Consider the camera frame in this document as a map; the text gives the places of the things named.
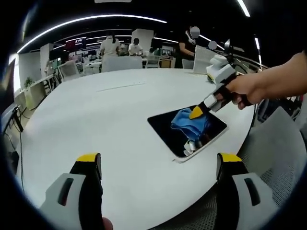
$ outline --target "desk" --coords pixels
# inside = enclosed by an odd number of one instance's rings
[[[92,72],[90,73],[90,75],[92,75],[92,74],[95,74],[93,72],[93,68],[97,68],[98,69],[98,73],[100,73],[101,72],[101,66],[102,66],[102,61],[93,61],[93,62],[85,64],[84,68],[85,69],[87,69],[87,68],[91,69]]]
[[[35,109],[46,97],[46,90],[43,82],[47,81],[52,91],[52,86],[50,84],[50,79],[54,78],[54,75],[49,75],[45,78],[35,81],[28,88],[24,89],[25,103],[29,110]]]
[[[191,72],[129,69],[57,87],[22,133],[24,189],[32,203],[39,207],[79,156],[99,152],[102,213],[115,230],[146,230],[194,204],[216,181],[217,153],[241,148],[254,107],[226,105],[216,116],[229,129],[190,160],[174,162],[147,118],[197,104],[215,89],[206,76]]]

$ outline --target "hand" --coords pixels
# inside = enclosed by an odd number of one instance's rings
[[[240,94],[246,94],[248,101],[252,104],[260,103],[263,100],[265,90],[259,87],[260,74],[261,72],[237,76],[226,86],[230,92],[236,93],[233,103],[237,104],[239,109],[245,108]]]
[[[102,220],[104,223],[105,230],[113,230],[112,222],[108,218],[102,217]]]

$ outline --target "black ceiling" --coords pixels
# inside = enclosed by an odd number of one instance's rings
[[[262,63],[273,66],[299,50],[299,25],[293,11],[296,0],[243,0],[251,15],[246,17],[237,0],[132,0],[131,3],[94,3],[94,0],[40,1],[28,14],[24,42],[55,25],[101,14],[131,14],[167,21],[159,23],[135,18],[99,18],[60,27],[40,37],[23,50],[39,49],[66,37],[105,29],[153,29],[157,37],[177,40],[179,31],[196,25],[201,34],[222,44],[228,38],[245,50],[244,56],[258,60],[254,37],[260,40]],[[131,31],[117,31],[118,35]],[[105,32],[86,34],[103,36]]]

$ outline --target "black shirt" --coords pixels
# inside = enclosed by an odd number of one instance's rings
[[[179,43],[184,43],[186,44],[186,49],[188,51],[191,51],[191,52],[195,52],[195,44],[192,44],[191,42],[189,42],[189,38],[188,36],[186,35],[186,32],[184,31],[181,36],[179,37],[179,40],[178,40]],[[182,58],[182,59],[187,59],[187,60],[194,60],[194,57],[190,56],[190,55],[187,55],[183,52],[180,51],[180,48],[178,47],[178,55]]]

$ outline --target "computer monitor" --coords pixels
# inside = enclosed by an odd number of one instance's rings
[[[3,79],[0,82],[0,115],[14,103],[14,67],[15,60],[6,68]]]
[[[65,49],[70,52],[77,51],[80,49],[85,49],[85,48],[86,48],[85,38],[68,41],[66,42],[66,45],[65,45]]]
[[[162,49],[163,41],[158,39],[152,39],[151,47],[154,49]]]
[[[53,61],[57,60],[58,58],[61,58],[61,62],[63,64],[64,62],[68,61],[68,52],[59,49],[51,50],[49,53],[49,60]]]

